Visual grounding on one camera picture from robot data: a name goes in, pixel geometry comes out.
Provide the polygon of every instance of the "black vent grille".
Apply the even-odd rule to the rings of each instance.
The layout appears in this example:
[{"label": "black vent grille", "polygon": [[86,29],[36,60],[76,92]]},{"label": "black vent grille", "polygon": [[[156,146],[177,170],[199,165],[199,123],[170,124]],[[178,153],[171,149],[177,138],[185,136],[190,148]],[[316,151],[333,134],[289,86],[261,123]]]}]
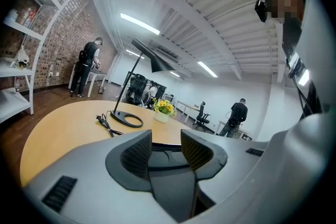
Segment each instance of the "black vent grille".
[{"label": "black vent grille", "polygon": [[252,155],[256,155],[258,157],[261,157],[262,154],[264,153],[264,151],[261,150],[257,150],[256,148],[249,148],[246,153],[252,154]]},{"label": "black vent grille", "polygon": [[202,145],[187,135],[181,135],[181,148],[184,157],[193,170],[200,168],[214,156],[214,153],[210,148]]},{"label": "black vent grille", "polygon": [[121,154],[122,166],[135,176],[149,181],[148,160],[152,154],[152,136],[147,135]]},{"label": "black vent grille", "polygon": [[68,176],[62,176],[48,194],[43,198],[42,202],[56,212],[60,212],[77,179]]}]

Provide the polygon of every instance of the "black lamp shade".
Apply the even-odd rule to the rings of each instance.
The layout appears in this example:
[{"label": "black lamp shade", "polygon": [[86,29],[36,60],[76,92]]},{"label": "black lamp shade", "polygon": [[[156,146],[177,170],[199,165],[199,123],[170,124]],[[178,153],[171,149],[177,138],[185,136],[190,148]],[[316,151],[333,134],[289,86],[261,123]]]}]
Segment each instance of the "black lamp shade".
[{"label": "black lamp shade", "polygon": [[175,70],[170,66],[170,64],[168,64],[165,60],[161,59],[151,48],[149,48],[137,38],[132,40],[132,45],[134,45],[135,48],[140,50],[151,60],[152,72]]}]

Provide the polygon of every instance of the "yellow flowers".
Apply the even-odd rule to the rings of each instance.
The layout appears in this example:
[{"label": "yellow flowers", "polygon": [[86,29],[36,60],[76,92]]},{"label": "yellow flowers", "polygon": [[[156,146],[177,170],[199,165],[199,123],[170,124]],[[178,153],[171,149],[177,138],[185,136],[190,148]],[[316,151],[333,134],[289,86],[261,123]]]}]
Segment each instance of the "yellow flowers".
[{"label": "yellow flowers", "polygon": [[154,100],[154,110],[167,115],[176,114],[176,111],[174,112],[174,106],[170,104],[168,100]]}]

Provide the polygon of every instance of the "desk lamp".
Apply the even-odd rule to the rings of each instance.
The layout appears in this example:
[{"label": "desk lamp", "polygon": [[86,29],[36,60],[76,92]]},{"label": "desk lamp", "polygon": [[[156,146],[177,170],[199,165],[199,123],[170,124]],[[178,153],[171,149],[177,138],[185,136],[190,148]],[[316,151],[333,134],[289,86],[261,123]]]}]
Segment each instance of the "desk lamp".
[{"label": "desk lamp", "polygon": [[[115,108],[114,108],[113,112],[111,112],[111,117],[114,118],[116,121],[118,121],[118,122],[120,122],[120,123],[122,123],[122,124],[124,124],[128,127],[140,128],[143,125],[142,119],[140,119],[138,116],[133,115],[131,113],[117,110],[117,107],[118,107],[120,99],[121,99],[121,97],[124,93],[126,85],[127,85],[128,81],[130,80],[131,75],[133,74],[133,71],[135,70],[141,56],[143,54],[145,54],[151,60],[152,73],[159,72],[159,71],[172,71],[172,70],[175,70],[175,69],[172,68],[166,61],[162,60],[159,56],[157,56],[156,53],[151,48],[149,48],[147,45],[142,43],[137,38],[132,40],[132,45],[134,45],[138,50],[140,50],[141,54],[140,54],[139,58],[137,59],[137,61],[135,62],[135,65],[133,66],[132,71],[128,74],[128,77],[126,78],[124,87],[122,88],[121,93],[119,95],[119,98],[117,100],[117,104],[115,105]],[[140,124],[132,124],[132,123],[130,123],[126,120],[127,117],[135,118],[135,119],[139,120],[141,123]]]}]

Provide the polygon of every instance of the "shelving unit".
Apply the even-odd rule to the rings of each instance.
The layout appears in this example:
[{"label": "shelving unit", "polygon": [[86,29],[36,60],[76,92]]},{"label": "shelving unit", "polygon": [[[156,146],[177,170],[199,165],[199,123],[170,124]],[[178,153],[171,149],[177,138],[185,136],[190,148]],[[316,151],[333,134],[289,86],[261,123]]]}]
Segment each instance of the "shelving unit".
[{"label": "shelving unit", "polygon": [[20,32],[23,32],[31,37],[34,37],[40,40],[39,45],[37,47],[34,61],[31,61],[32,67],[31,70],[20,69],[16,67],[9,67],[12,63],[13,59],[11,58],[0,58],[0,78],[2,77],[16,77],[16,76],[25,76],[26,82],[29,87],[29,101],[22,97],[21,94],[16,93],[14,88],[9,88],[0,91],[0,123],[7,120],[11,116],[30,108],[30,113],[34,114],[34,106],[33,106],[33,88],[34,88],[34,78],[37,67],[38,58],[41,53],[41,49],[43,47],[44,41],[55,23],[56,19],[62,12],[62,10],[68,5],[71,0],[65,0],[62,4],[58,0],[35,0],[39,5],[47,5],[47,6],[55,6],[57,7],[57,11],[55,15],[52,17],[50,22],[48,23],[43,35],[36,33],[30,30],[27,27],[24,27],[21,24],[18,24],[14,20],[10,18],[5,18],[3,21],[4,24],[12,27]]},{"label": "shelving unit", "polygon": [[[0,58],[0,78],[25,76],[29,87],[28,76],[33,72],[29,69],[10,67],[13,61],[13,58]],[[0,91],[0,123],[25,109],[30,108],[31,112],[32,105],[20,93],[15,92],[15,88]]]}]

